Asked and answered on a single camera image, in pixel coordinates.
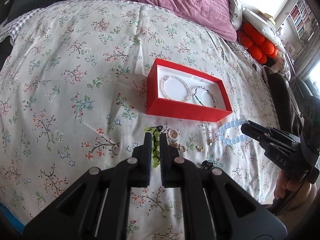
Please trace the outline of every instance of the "finger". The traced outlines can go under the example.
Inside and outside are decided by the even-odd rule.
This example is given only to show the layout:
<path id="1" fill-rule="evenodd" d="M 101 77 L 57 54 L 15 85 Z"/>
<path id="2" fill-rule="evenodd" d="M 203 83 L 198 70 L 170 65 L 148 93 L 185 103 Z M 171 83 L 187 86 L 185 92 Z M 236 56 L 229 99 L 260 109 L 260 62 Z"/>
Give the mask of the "finger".
<path id="1" fill-rule="evenodd" d="M 287 183 L 287 189 L 290 191 L 297 191 L 301 186 L 302 181 L 289 180 Z"/>
<path id="2" fill-rule="evenodd" d="M 274 191 L 274 196 L 275 196 L 276 199 L 284 198 L 285 190 L 280 188 L 280 187 L 276 188 L 275 191 Z"/>
<path id="3" fill-rule="evenodd" d="M 279 181 L 279 187 L 286 190 L 289 182 L 289 177 L 284 173 L 282 173 L 281 176 L 279 176 L 278 181 Z"/>

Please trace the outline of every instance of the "bookshelf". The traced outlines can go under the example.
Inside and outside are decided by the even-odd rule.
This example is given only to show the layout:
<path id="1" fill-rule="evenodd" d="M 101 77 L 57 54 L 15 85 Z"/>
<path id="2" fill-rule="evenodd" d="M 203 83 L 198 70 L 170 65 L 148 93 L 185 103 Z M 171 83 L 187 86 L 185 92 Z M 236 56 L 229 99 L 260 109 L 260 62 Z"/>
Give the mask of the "bookshelf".
<path id="1" fill-rule="evenodd" d="M 302 47 L 308 43 L 318 22 L 304 0 L 298 0 L 290 13 L 294 29 L 300 39 Z"/>

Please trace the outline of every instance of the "window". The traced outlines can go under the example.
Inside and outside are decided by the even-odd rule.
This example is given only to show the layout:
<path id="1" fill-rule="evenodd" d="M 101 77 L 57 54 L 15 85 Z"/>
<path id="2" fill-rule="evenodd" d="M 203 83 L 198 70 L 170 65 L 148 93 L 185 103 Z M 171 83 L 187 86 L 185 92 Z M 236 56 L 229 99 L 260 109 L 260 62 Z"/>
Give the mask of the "window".
<path id="1" fill-rule="evenodd" d="M 320 91 L 320 62 L 316 67 L 310 72 L 310 80 L 315 85 L 315 87 Z"/>

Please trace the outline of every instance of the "pearl bracelet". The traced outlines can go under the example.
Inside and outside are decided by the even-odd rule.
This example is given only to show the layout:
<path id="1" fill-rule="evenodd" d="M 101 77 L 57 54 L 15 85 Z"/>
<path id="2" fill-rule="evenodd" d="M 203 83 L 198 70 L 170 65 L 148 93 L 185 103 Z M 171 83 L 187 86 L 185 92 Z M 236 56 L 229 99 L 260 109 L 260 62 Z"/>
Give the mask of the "pearl bracelet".
<path id="1" fill-rule="evenodd" d="M 187 99 L 184 100 L 183 102 L 184 102 L 184 103 L 188 102 L 188 101 L 191 99 L 191 89 L 190 89 L 190 87 L 188 86 L 188 84 L 187 84 L 186 82 L 184 82 L 181 78 L 179 78 L 179 77 L 177 77 L 177 76 L 172 76 L 172 75 L 170 75 L 170 76 L 167 76 L 167 77 L 162 81 L 162 83 L 161 83 L 161 90 L 162 90 L 162 93 L 165 95 L 165 97 L 168 98 L 168 99 L 170 99 L 170 100 L 174 100 L 174 99 L 172 99 L 171 97 L 168 96 L 168 94 L 167 94 L 167 92 L 165 91 L 165 88 L 164 88 L 164 83 L 165 83 L 169 78 L 178 79 L 178 80 L 180 80 L 180 81 L 184 84 L 184 86 L 185 86 L 185 87 L 187 88 L 187 90 L 188 90 L 188 97 L 187 97 Z"/>
<path id="2" fill-rule="evenodd" d="M 230 127 L 235 127 L 235 126 L 240 126 L 243 125 L 244 123 L 246 123 L 247 121 L 245 119 L 239 119 L 239 120 L 235 120 L 235 121 L 231 121 L 231 122 L 227 122 L 224 125 L 219 127 L 219 131 L 218 131 L 218 135 L 220 136 L 219 139 L 220 141 L 222 141 L 224 144 L 226 145 L 233 145 L 236 144 L 238 142 L 243 142 L 245 140 L 248 139 L 249 136 L 247 136 L 246 134 L 240 135 L 239 137 L 233 138 L 233 139 L 226 139 L 223 136 L 223 131 L 229 129 Z"/>

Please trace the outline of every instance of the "checkered fabric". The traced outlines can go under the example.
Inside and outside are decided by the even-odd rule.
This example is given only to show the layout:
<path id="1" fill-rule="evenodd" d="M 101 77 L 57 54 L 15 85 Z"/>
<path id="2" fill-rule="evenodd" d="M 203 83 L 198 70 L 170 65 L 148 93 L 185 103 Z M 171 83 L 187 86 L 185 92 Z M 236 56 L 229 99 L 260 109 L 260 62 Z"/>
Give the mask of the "checkered fabric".
<path id="1" fill-rule="evenodd" d="M 52 5 L 61 4 L 61 3 L 69 4 L 69 3 L 78 2 L 78 1 L 80 0 L 59 1 Z M 45 9 L 46 8 L 34 9 L 30 12 L 27 12 L 21 15 L 20 17 L 7 23 L 6 25 L 4 25 L 4 27 L 0 29 L 0 42 L 2 42 L 6 37 L 11 36 L 10 43 L 13 46 L 22 27 L 32 18 L 33 15 L 36 15 Z"/>

